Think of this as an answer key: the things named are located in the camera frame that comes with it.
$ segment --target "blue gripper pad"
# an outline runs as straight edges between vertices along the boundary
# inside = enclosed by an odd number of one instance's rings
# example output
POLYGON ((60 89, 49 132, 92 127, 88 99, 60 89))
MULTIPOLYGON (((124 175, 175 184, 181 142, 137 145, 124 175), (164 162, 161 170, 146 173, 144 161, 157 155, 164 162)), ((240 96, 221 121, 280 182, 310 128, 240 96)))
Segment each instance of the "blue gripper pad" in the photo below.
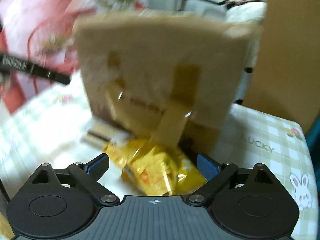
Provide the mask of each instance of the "blue gripper pad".
POLYGON ((100 154, 84 166, 84 172, 98 181, 109 168, 109 157, 106 154, 100 154))
POLYGON ((213 179, 220 171, 220 167, 217 164, 214 164, 202 154, 197 157, 197 168, 208 181, 213 179))

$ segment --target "tablecloth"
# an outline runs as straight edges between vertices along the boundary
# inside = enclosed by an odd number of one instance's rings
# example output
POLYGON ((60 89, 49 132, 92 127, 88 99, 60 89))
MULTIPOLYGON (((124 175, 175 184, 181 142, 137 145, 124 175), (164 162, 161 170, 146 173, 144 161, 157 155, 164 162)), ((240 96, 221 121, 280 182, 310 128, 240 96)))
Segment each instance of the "tablecloth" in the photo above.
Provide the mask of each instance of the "tablecloth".
MULTIPOLYGON (((13 197, 41 163, 66 168, 86 163, 101 151, 81 142, 92 114, 80 73, 69 86, 54 85, 28 102, 0 127, 0 178, 13 197)), ((218 162, 241 168, 266 164, 300 208, 292 237, 315 240, 318 222, 316 182, 301 127, 284 119, 232 105, 215 150, 218 162)), ((99 182, 123 198, 138 191, 120 179, 121 171, 110 163, 99 182)))

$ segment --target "yellow snack bag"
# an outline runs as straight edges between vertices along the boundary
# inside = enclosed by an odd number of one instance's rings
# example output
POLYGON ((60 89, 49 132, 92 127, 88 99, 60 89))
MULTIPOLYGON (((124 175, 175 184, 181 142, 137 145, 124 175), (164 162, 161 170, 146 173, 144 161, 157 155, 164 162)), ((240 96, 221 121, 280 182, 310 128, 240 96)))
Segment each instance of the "yellow snack bag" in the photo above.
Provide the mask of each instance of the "yellow snack bag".
POLYGON ((177 147, 130 140, 124 147, 108 143, 104 152, 122 168, 122 177, 149 196, 186 195, 206 183, 194 164, 177 147))
POLYGON ((14 234, 9 225, 9 222, 5 219, 5 217, 0 213, 0 238, 12 239, 14 234))

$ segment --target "brown cardboard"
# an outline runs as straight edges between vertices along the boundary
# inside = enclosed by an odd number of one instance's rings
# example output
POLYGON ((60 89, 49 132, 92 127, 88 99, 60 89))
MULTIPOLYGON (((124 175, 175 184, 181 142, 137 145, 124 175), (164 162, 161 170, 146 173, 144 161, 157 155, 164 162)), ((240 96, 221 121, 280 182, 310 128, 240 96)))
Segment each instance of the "brown cardboard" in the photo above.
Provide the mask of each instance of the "brown cardboard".
POLYGON ((244 105, 306 133, 320 110, 320 0, 268 0, 263 25, 244 105))
POLYGON ((156 135, 157 141, 172 144, 187 125, 183 116, 191 109, 189 134, 191 127, 202 127, 198 130, 209 134, 204 138, 211 138, 211 145, 259 32, 256 24, 193 16, 112 12, 80 19, 74 26, 75 42, 92 112, 140 138, 156 135), (199 78, 182 78, 179 68, 186 73, 198 69, 199 74, 190 73, 199 78), (172 99, 184 105, 181 111, 172 99), (174 122, 166 111, 179 116, 174 129, 169 129, 174 122))

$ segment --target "cartoon rabbit print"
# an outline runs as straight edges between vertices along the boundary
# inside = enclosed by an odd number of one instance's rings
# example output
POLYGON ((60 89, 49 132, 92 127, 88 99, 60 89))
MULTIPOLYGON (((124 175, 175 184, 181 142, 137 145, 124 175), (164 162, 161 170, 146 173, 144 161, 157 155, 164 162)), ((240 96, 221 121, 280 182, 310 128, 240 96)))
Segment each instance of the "cartoon rabbit print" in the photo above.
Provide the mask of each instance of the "cartoon rabbit print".
POLYGON ((294 173, 290 173, 290 181, 295 189, 294 200, 298 204, 299 210, 304 210, 306 208, 310 209, 312 206, 312 198, 310 191, 308 189, 309 178, 308 175, 303 173, 301 176, 301 181, 294 173))

